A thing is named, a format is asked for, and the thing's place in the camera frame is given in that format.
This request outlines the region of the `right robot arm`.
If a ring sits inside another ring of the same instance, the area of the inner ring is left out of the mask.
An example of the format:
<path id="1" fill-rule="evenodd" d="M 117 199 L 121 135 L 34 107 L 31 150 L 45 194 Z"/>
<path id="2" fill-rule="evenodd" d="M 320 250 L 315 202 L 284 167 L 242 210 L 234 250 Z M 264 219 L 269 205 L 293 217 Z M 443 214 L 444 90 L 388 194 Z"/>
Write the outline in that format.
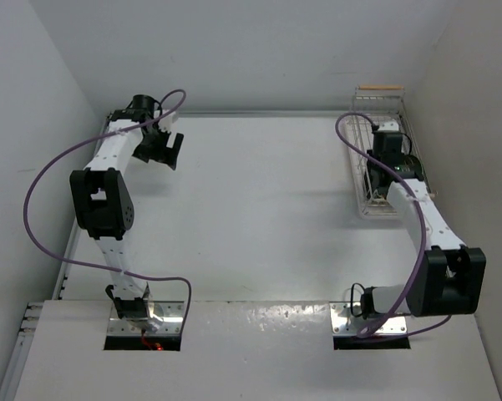
<path id="1" fill-rule="evenodd" d="M 374 126 L 367 161 L 367 183 L 395 210 L 415 247 L 420 246 L 421 229 L 414 199 L 423 212 L 421 262 L 396 313 L 415 317 L 472 314 L 479 304 L 485 254 L 478 247 L 466 246 L 444 221 L 429 195 L 421 162 L 403 153 L 404 137 L 397 128 Z"/>

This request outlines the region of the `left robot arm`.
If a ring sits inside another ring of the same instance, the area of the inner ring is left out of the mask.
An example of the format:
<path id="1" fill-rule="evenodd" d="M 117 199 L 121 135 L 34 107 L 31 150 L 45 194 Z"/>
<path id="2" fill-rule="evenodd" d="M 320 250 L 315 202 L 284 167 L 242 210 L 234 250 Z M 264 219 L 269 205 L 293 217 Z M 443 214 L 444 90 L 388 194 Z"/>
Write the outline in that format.
<path id="1" fill-rule="evenodd" d="M 156 99 L 136 94 L 126 108 L 110 115 L 110 136 L 102 140 L 93 159 L 69 177 L 78 225 L 94 239 L 110 271 L 106 294 L 119 319 L 143 333 L 160 329 L 163 312 L 155 305 L 147 280 L 130 275 L 127 234 L 135 212 L 124 173 L 133 158 L 176 168 L 184 136 L 172 134 L 173 116 L 164 116 L 163 111 Z"/>

